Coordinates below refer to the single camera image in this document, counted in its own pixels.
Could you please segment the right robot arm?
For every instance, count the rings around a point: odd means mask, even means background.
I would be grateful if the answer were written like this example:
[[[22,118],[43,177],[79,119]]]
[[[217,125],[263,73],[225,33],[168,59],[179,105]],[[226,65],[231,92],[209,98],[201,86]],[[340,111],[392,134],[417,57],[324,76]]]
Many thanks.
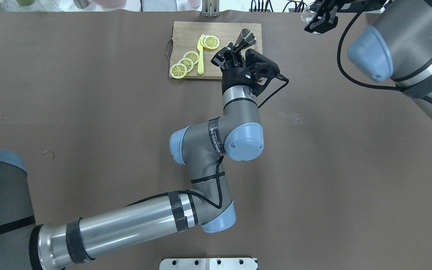
[[[317,35],[334,29],[338,12],[353,7],[355,17],[344,30],[337,48],[337,66],[351,82],[371,89],[401,92],[432,119],[432,0],[314,0],[302,12],[305,31]],[[391,79],[394,87],[360,82],[341,65],[344,38],[366,11],[384,12],[348,48],[349,60],[375,82]]]

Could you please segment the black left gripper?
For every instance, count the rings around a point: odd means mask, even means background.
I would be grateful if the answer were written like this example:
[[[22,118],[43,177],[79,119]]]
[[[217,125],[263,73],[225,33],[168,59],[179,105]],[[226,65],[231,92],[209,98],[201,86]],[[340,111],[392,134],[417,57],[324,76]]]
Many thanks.
[[[252,66],[247,67],[245,57],[240,51],[233,51],[231,47],[223,47],[211,59],[211,63],[222,72],[222,92],[235,86],[246,86],[254,89]]]

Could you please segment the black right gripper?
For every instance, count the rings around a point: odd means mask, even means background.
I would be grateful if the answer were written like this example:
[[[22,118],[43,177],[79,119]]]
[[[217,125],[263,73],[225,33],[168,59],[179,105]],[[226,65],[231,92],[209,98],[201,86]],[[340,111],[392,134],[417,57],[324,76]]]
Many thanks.
[[[305,14],[304,30],[313,34],[324,34],[338,25],[338,17],[332,11],[342,13],[377,12],[388,0],[325,0],[325,11]]]

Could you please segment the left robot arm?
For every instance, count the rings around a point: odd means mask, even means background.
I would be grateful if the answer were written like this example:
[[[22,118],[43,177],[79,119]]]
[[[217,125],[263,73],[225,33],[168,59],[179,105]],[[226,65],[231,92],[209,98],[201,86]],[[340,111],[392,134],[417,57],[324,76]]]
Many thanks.
[[[0,45],[0,148],[24,159],[38,222],[189,186],[169,136],[216,113],[220,86],[167,69],[163,45]]]

